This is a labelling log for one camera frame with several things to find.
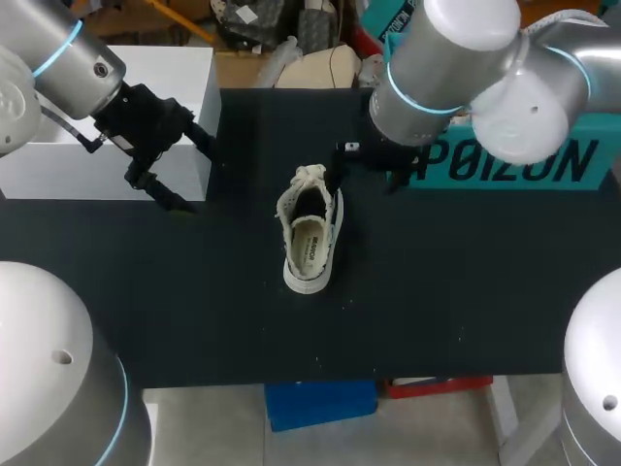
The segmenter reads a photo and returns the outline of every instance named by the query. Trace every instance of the shoe insole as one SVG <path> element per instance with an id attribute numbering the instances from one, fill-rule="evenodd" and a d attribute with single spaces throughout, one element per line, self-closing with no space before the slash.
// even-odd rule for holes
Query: shoe insole
<path id="1" fill-rule="evenodd" d="M 291 255 L 302 276 L 317 277 L 325 265 L 323 224 L 315 219 L 303 220 L 293 229 Z"/>

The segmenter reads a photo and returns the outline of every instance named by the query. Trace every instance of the sneaker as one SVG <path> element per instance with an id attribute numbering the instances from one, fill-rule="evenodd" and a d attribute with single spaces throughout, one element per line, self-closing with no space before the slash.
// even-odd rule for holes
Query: sneaker
<path id="1" fill-rule="evenodd" d="M 321 291 L 330 281 L 334 249 L 343 224 L 343 194 L 332 196 L 323 165 L 298 168 L 277 203 L 286 258 L 287 286 L 301 294 Z"/>

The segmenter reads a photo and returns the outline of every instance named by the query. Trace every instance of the tiled floor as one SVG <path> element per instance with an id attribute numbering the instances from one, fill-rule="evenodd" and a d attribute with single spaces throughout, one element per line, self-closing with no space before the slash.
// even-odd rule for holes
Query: tiled floor
<path id="1" fill-rule="evenodd" d="M 558 376 L 510 378 L 518 416 Z M 482 392 L 382 400 L 377 413 L 272 433 L 260 385 L 148 390 L 158 404 L 152 466 L 497 466 Z M 550 440 L 529 466 L 561 466 Z"/>

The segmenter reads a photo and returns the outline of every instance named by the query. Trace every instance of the black tabletop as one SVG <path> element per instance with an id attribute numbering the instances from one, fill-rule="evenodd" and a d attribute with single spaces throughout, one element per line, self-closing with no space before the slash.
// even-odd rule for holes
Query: black tabletop
<path id="1" fill-rule="evenodd" d="M 404 189 L 354 171 L 329 287 L 282 279 L 276 202 L 299 165 L 356 137 L 358 91 L 228 90 L 208 201 L 6 201 L 0 260 L 82 298 L 143 387 L 561 370 L 586 289 L 621 266 L 621 202 L 599 192 Z"/>

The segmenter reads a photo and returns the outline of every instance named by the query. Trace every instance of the blue box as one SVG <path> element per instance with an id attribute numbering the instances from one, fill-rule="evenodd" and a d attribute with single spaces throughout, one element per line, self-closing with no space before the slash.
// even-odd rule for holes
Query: blue box
<path id="1" fill-rule="evenodd" d="M 377 409 L 375 382 L 266 383 L 274 432 L 367 416 Z"/>
<path id="2" fill-rule="evenodd" d="M 388 62 L 403 34 L 388 34 Z M 515 166 L 489 154 L 469 124 L 453 124 L 428 148 L 429 163 L 412 176 L 416 188 L 596 190 L 621 153 L 621 116 L 581 116 L 560 150 L 535 165 Z"/>

